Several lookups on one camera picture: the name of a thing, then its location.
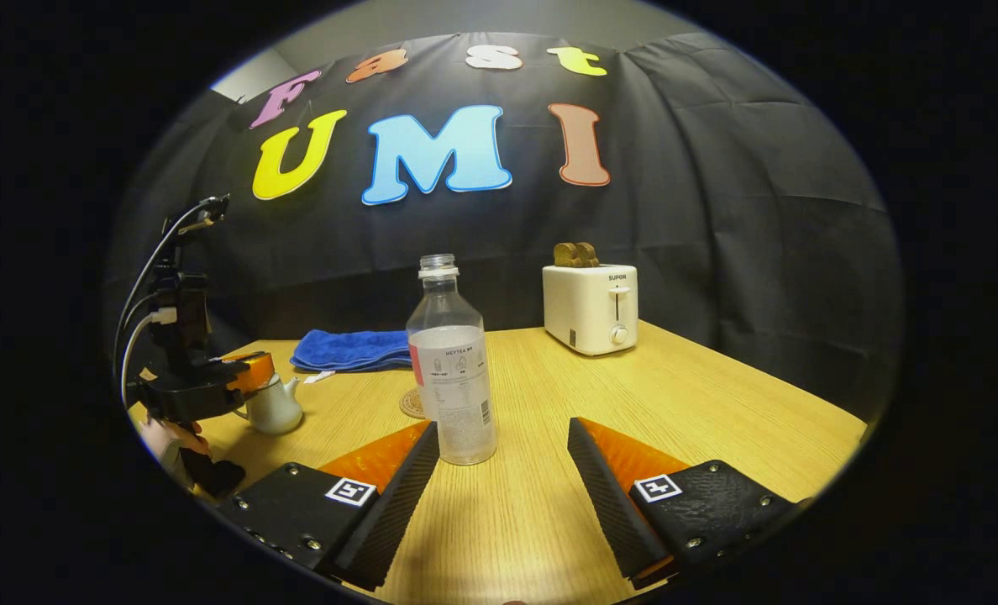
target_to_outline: toaster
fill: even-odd
[[[637,344],[637,267],[543,268],[544,329],[571,349],[600,355]]]

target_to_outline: teapot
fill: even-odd
[[[304,416],[301,404],[294,398],[297,386],[298,379],[294,378],[283,384],[279,372],[276,372],[267,384],[245,399],[245,413],[241,413],[240,410],[234,410],[234,413],[245,418],[261,433],[268,435],[289,433],[297,427],[301,417]]]

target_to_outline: black fabric curtain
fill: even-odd
[[[475,69],[470,46],[518,50],[521,68]],[[580,47],[606,76],[559,64]],[[407,64],[346,76],[403,49]],[[127,192],[107,275],[113,325],[162,219],[231,195],[225,221],[186,252],[211,279],[213,353],[309,329],[404,329],[421,296],[423,254],[453,253],[460,290],[488,329],[543,325],[541,267],[560,241],[588,241],[604,263],[638,268],[641,318],[870,418],[890,398],[902,335],[902,283],[883,200],[863,162],[790,85],[709,34],[618,53],[529,34],[411,39],[318,66],[279,118],[250,129],[268,95],[237,106],[206,92],[175,123]],[[605,187],[559,177],[563,130],[550,103],[599,115]],[[408,114],[436,135],[457,108],[502,107],[496,142],[513,183],[366,206],[376,137]],[[252,192],[261,143],[290,127],[284,170],[306,152],[307,123],[346,110],[326,160],[291,194]]]

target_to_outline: table surface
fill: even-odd
[[[475,466],[435,466],[376,589],[381,600],[592,604],[636,593],[565,448],[571,417],[686,463],[725,460],[792,502],[821,491],[865,429],[829,402],[645,322],[636,347],[599,357],[542,327],[489,332],[486,342],[499,449]],[[260,340],[238,352],[271,352],[288,381],[307,375],[289,363],[296,345]],[[203,436],[215,460],[245,468],[244,489],[281,464],[316,467],[419,422],[398,405],[414,387],[408,368],[337,374],[300,384],[304,419],[289,434],[267,436],[226,414],[203,421]]]

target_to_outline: letter m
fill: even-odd
[[[446,180],[453,192],[502,189],[513,176],[499,164],[496,120],[502,108],[468,106],[458,108],[433,138],[412,115],[396,115],[369,126],[376,135],[376,164],[372,187],[361,194],[368,206],[398,202],[410,187],[398,180],[401,161],[421,192],[429,194],[439,183],[443,167],[454,157],[454,171]]]

